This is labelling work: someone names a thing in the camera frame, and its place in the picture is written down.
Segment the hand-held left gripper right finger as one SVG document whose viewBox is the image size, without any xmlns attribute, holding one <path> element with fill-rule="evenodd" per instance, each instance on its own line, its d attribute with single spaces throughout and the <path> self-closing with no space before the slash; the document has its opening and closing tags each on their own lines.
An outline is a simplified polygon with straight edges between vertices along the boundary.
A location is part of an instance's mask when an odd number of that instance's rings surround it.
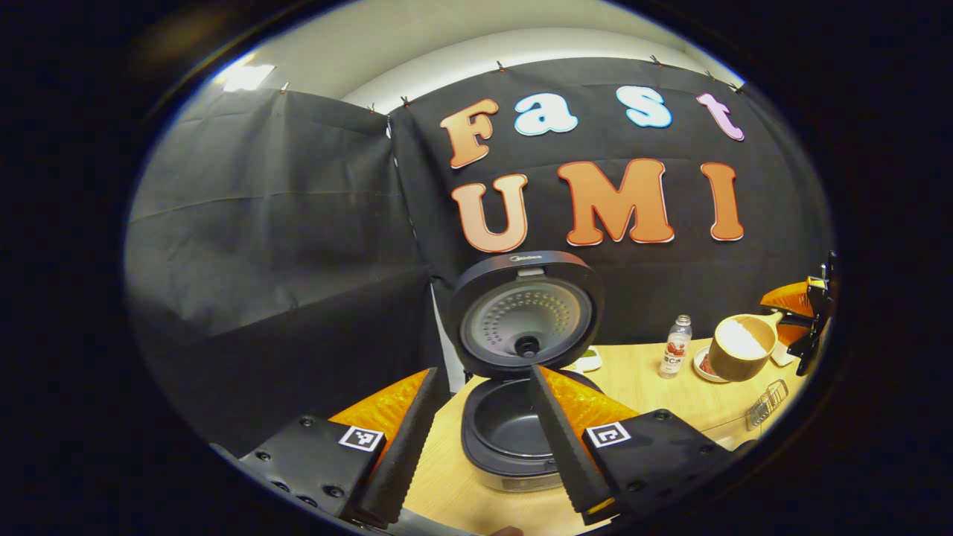
<svg viewBox="0 0 953 536">
<path fill-rule="evenodd" d="M 640 413 L 565 374 L 533 366 L 529 394 L 567 496 L 585 525 L 619 525 L 708 497 L 713 479 L 748 454 L 667 409 Z"/>
</svg>

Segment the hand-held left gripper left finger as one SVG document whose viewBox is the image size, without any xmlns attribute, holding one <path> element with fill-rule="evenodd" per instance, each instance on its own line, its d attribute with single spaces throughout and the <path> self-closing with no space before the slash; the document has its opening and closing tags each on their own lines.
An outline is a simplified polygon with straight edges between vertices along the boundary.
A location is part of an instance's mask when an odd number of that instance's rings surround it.
<svg viewBox="0 0 953 536">
<path fill-rule="evenodd" d="M 391 526 L 447 392 L 446 374 L 427 368 L 333 417 L 300 414 L 242 456 L 211 448 L 307 513 L 344 525 Z"/>
</svg>

